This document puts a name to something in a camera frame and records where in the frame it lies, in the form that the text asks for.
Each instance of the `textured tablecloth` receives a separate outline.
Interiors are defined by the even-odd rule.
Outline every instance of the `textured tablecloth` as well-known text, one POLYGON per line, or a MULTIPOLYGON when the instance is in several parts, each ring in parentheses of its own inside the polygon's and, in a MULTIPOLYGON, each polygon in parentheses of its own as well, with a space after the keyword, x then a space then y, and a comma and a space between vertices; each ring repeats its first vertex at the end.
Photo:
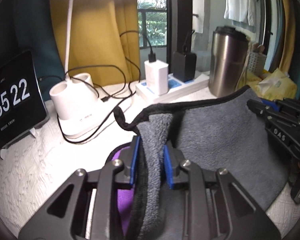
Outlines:
MULTIPOLYGON (((120 85, 109 86, 109 92, 120 85)), ((208 88, 179 98, 174 102, 214 98, 208 88)), ((115 105, 110 99, 105 104, 115 105)), ((46 102, 50 119, 36 130, 36 138, 27 135, 8 148, 5 159, 0 158, 0 217, 17 236, 21 227, 45 200, 78 168, 93 171, 102 168, 109 153, 117 146, 131 141, 134 133, 122 130, 113 115, 103 125, 98 136, 88 143, 73 145, 64 141, 52 101, 46 102)), ((122 103, 126 121, 148 104, 138 96, 122 103)), ((267 214, 285 235, 300 217, 300 205, 290 198, 286 186, 267 214)))

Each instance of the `white basket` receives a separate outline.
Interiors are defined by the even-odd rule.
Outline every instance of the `white basket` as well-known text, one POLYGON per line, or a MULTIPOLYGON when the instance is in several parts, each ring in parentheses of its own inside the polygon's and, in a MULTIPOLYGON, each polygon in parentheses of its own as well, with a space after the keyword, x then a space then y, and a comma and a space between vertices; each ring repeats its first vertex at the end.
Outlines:
POLYGON ((267 56, 262 53, 251 52, 247 69, 256 76, 260 76, 265 67, 266 58, 267 56))

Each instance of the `triangular cutout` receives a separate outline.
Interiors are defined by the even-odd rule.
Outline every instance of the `triangular cutout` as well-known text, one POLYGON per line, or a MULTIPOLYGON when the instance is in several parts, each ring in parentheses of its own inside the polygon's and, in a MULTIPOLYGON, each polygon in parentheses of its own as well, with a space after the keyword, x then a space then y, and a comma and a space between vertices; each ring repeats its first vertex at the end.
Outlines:
POLYGON ((66 187, 66 189, 48 208, 47 212, 49 215, 53 215, 59 218, 63 218, 65 216, 73 189, 74 185, 72 184, 66 187))
POLYGON ((243 193, 235 184, 229 184, 229 191, 234 204, 235 213, 238 217, 253 214, 254 208, 249 204, 249 200, 242 195, 243 193))

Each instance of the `yellow curtain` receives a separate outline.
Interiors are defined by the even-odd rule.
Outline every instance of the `yellow curtain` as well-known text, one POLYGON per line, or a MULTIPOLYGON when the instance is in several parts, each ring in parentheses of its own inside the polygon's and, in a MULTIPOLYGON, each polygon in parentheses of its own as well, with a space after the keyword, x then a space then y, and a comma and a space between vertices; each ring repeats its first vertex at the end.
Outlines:
POLYGON ((296 36, 296 20, 294 16, 294 7, 292 0, 282 0, 285 13, 285 36, 282 58, 279 69, 282 72, 289 72, 291 60, 294 52, 294 43, 296 36))
MULTIPOLYGON (((50 0, 51 20, 60 58, 66 52, 68 0, 50 0)), ((125 57, 140 67, 139 37, 127 30, 138 30, 137 0, 74 0, 69 69, 85 65, 116 65, 127 82, 138 79, 138 70, 125 57)), ((124 81, 115 68, 98 67, 71 71, 71 75, 88 72, 101 85, 124 81)))

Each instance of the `white desk lamp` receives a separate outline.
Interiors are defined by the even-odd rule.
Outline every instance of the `white desk lamp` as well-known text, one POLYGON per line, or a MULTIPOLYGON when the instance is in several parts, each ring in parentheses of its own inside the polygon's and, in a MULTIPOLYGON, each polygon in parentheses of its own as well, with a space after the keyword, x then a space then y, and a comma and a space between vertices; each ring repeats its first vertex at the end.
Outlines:
MULTIPOLYGON (((69 0, 65 73, 69 69, 73 2, 74 0, 69 0)), ((80 73, 74 77, 93 86, 89 73, 80 73)), ((62 131, 67 138, 79 138, 101 124, 103 120, 103 102, 98 99, 96 92, 85 83, 71 79, 66 74, 66 80, 53 86, 49 94, 59 115, 62 131)))

